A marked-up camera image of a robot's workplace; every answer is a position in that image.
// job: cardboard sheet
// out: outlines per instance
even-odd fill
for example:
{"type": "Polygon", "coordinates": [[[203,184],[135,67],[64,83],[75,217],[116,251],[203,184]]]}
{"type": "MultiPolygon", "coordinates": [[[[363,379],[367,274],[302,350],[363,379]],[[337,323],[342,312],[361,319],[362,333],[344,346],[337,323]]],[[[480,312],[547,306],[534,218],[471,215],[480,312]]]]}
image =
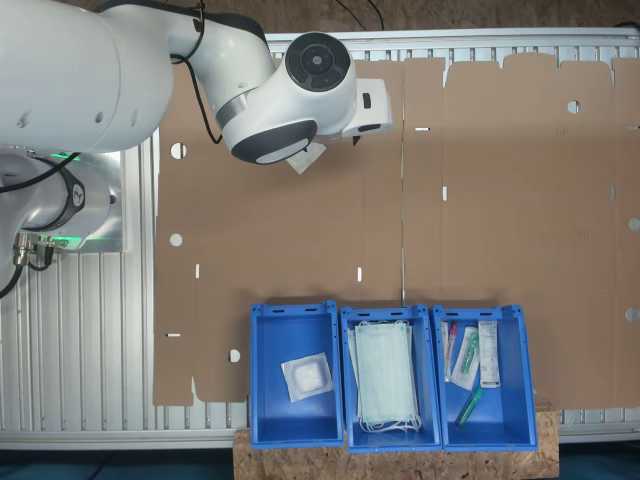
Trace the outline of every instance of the cardboard sheet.
{"type": "Polygon", "coordinates": [[[543,54],[456,62],[445,87],[444,66],[359,63],[387,82],[395,129],[329,146],[302,176],[211,144],[176,67],[155,405],[191,405],[192,378],[200,400],[244,401],[252,303],[398,305],[403,251],[407,305],[522,305],[534,388],[554,405],[640,405],[640,324],[625,318],[640,308],[640,61],[615,60],[615,87],[604,63],[543,54]]]}
{"type": "Polygon", "coordinates": [[[542,54],[502,69],[455,63],[444,88],[443,59],[406,67],[407,303],[520,304],[538,394],[560,408],[640,404],[639,326],[624,316],[640,303],[640,238],[627,226],[640,207],[639,136],[627,129],[638,78],[616,71],[614,90],[606,64],[558,68],[542,54]],[[425,84],[431,101],[409,101],[425,84]]]}
{"type": "Polygon", "coordinates": [[[246,399],[253,303],[400,303],[403,70],[380,62],[357,71],[385,79],[395,128],[331,145],[299,175],[213,145],[186,68],[176,68],[160,135],[155,405],[191,405],[192,377],[202,401],[246,399]],[[183,159],[168,154],[175,143],[186,146],[183,159]]]}

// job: cable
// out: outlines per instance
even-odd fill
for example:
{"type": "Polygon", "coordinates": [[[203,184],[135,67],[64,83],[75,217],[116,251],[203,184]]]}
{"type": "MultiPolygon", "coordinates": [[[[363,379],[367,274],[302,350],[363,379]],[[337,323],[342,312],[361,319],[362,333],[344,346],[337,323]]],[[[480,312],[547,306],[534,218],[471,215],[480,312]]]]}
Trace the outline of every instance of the cable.
{"type": "Polygon", "coordinates": [[[36,272],[44,272],[47,268],[49,268],[49,265],[43,265],[41,267],[34,265],[33,263],[29,262],[29,268],[31,270],[35,270],[36,272]]]}
{"type": "Polygon", "coordinates": [[[196,100],[198,100],[198,106],[200,107],[200,112],[202,113],[202,120],[204,120],[204,126],[207,127],[207,133],[209,134],[209,138],[211,138],[211,141],[213,143],[215,143],[216,145],[219,144],[220,141],[222,140],[222,134],[218,138],[213,136],[213,132],[211,131],[211,127],[209,126],[209,120],[207,120],[207,111],[204,108],[204,103],[202,102],[202,97],[200,96],[200,89],[198,88],[198,81],[196,80],[196,74],[193,71],[193,67],[191,66],[191,62],[189,62],[189,60],[187,60],[182,55],[173,54],[173,55],[171,55],[171,58],[177,58],[179,60],[182,60],[187,65],[187,68],[189,69],[189,73],[191,74],[191,81],[193,82],[193,89],[196,92],[196,100]]]}
{"type": "Polygon", "coordinates": [[[31,270],[35,270],[36,272],[44,272],[47,268],[51,266],[51,262],[53,261],[53,246],[47,245],[44,247],[44,263],[41,267],[34,265],[29,262],[29,268],[31,270]]]}
{"type": "Polygon", "coordinates": [[[638,22],[621,22],[621,23],[616,23],[614,25],[615,28],[625,28],[625,27],[631,27],[631,28],[635,28],[636,30],[638,30],[640,32],[640,23],[638,22]]]}
{"type": "Polygon", "coordinates": [[[180,57],[179,58],[180,61],[174,62],[174,65],[179,65],[183,62],[187,62],[187,60],[189,60],[193,56],[193,54],[196,53],[196,51],[200,47],[200,44],[202,43],[202,38],[204,37],[204,24],[205,24],[204,9],[206,8],[204,5],[204,0],[201,0],[198,3],[198,5],[195,6],[195,8],[200,9],[200,35],[198,35],[198,40],[196,40],[196,44],[193,46],[189,54],[186,57],[180,57]]]}
{"type": "Polygon", "coordinates": [[[38,175],[37,177],[33,177],[31,180],[27,180],[26,182],[22,182],[22,183],[16,183],[15,185],[7,185],[6,187],[0,187],[0,193],[14,192],[16,190],[21,190],[23,188],[31,187],[36,183],[40,183],[43,180],[46,180],[47,178],[49,178],[51,175],[55,175],[64,167],[69,165],[73,160],[75,160],[75,158],[78,155],[80,155],[79,152],[72,153],[71,155],[69,155],[69,157],[64,159],[62,162],[58,163],[55,167],[50,168],[43,174],[38,175]]]}
{"type": "Polygon", "coordinates": [[[380,26],[382,27],[382,30],[384,30],[384,19],[382,18],[382,14],[380,13],[380,10],[378,10],[378,7],[376,7],[371,0],[367,0],[367,2],[369,2],[369,5],[371,5],[373,9],[376,11],[376,13],[378,14],[378,17],[380,18],[380,26]]]}
{"type": "Polygon", "coordinates": [[[353,19],[358,22],[358,25],[360,25],[362,27],[363,30],[368,30],[367,27],[365,27],[364,25],[362,25],[362,22],[360,22],[360,20],[358,20],[358,17],[355,16],[355,14],[349,10],[340,0],[336,0],[336,2],[338,2],[338,5],[340,5],[342,8],[344,8],[347,12],[349,12],[351,14],[351,16],[353,17],[353,19]]]}
{"type": "Polygon", "coordinates": [[[204,9],[206,8],[204,4],[204,0],[199,2],[198,7],[196,8],[200,8],[201,28],[200,28],[200,35],[198,36],[198,40],[196,40],[196,44],[193,46],[193,48],[191,49],[191,51],[186,57],[174,53],[171,55],[171,58],[178,60],[177,62],[172,62],[174,65],[180,65],[181,63],[184,63],[187,65],[187,68],[189,69],[189,74],[191,75],[191,82],[193,83],[193,90],[196,92],[196,100],[198,101],[198,106],[200,107],[200,113],[202,113],[202,120],[204,121],[204,126],[207,128],[207,133],[209,134],[209,138],[211,139],[211,141],[216,145],[218,145],[222,141],[222,134],[218,138],[216,138],[213,135],[213,132],[211,131],[211,126],[209,125],[209,120],[207,119],[207,111],[204,108],[204,103],[202,101],[202,97],[200,96],[200,89],[198,88],[198,81],[196,80],[196,74],[193,71],[193,66],[191,65],[191,62],[189,62],[189,59],[196,53],[196,51],[200,47],[200,44],[202,43],[202,38],[204,37],[204,25],[205,25],[204,9]]]}
{"type": "Polygon", "coordinates": [[[95,480],[96,478],[98,478],[98,476],[100,475],[100,472],[102,472],[102,470],[104,470],[104,467],[107,466],[107,464],[113,459],[113,457],[116,456],[116,452],[111,452],[111,454],[109,454],[107,457],[105,457],[104,460],[102,460],[102,462],[100,462],[100,465],[98,465],[98,468],[96,468],[93,473],[91,475],[89,475],[87,477],[87,480],[95,480]]]}
{"type": "Polygon", "coordinates": [[[15,287],[16,284],[18,283],[18,280],[20,280],[21,274],[22,274],[22,267],[16,266],[16,270],[13,272],[13,277],[11,277],[11,280],[9,280],[9,283],[7,283],[6,287],[0,290],[0,299],[6,297],[7,293],[13,290],[13,287],[15,287]]]}

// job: face mask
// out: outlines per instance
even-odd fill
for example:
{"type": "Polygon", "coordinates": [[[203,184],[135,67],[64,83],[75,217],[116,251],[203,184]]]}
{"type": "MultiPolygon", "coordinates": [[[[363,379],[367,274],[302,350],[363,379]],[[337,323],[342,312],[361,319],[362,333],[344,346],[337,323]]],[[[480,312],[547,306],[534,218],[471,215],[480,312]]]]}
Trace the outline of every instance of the face mask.
{"type": "MultiPolygon", "coordinates": [[[[356,379],[356,390],[358,390],[358,349],[356,348],[356,332],[355,330],[349,330],[349,356],[351,357],[351,367],[353,368],[353,375],[356,379]]],[[[360,404],[360,392],[358,391],[358,407],[356,410],[356,416],[360,418],[362,416],[362,405],[360,404]]]]}
{"type": "Polygon", "coordinates": [[[362,429],[418,430],[410,327],[403,322],[362,322],[355,328],[355,339],[362,429]]]}

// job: blue bin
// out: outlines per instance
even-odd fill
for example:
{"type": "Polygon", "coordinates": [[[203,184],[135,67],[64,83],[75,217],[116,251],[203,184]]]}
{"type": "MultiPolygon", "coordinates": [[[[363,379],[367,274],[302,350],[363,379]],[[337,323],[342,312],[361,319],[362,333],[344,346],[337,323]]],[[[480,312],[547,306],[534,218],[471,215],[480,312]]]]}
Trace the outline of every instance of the blue bin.
{"type": "MultiPolygon", "coordinates": [[[[450,309],[437,305],[431,312],[437,350],[436,367],[444,449],[448,452],[537,450],[536,413],[522,308],[510,305],[487,309],[450,309]],[[501,386],[483,389],[482,398],[462,428],[457,428],[455,421],[472,392],[444,381],[441,320],[455,320],[458,323],[452,357],[454,364],[466,327],[477,327],[478,320],[498,321],[501,386]]],[[[473,388],[479,384],[478,369],[473,388]]]]}
{"type": "Polygon", "coordinates": [[[340,313],[342,328],[341,348],[344,366],[345,416],[348,450],[350,453],[413,452],[442,450],[438,395],[435,366],[429,325],[429,313],[425,305],[413,307],[353,310],[345,307],[340,313]],[[358,389],[349,354],[348,329],[362,321],[405,320],[413,326],[411,358],[416,385],[419,414],[422,426],[419,431],[400,430],[384,433],[367,433],[360,428],[357,417],[358,389]]]}
{"type": "Polygon", "coordinates": [[[344,445],[335,302],[251,308],[251,446],[255,449],[344,445]],[[327,356],[333,391],[291,402],[281,364],[327,356]]]}

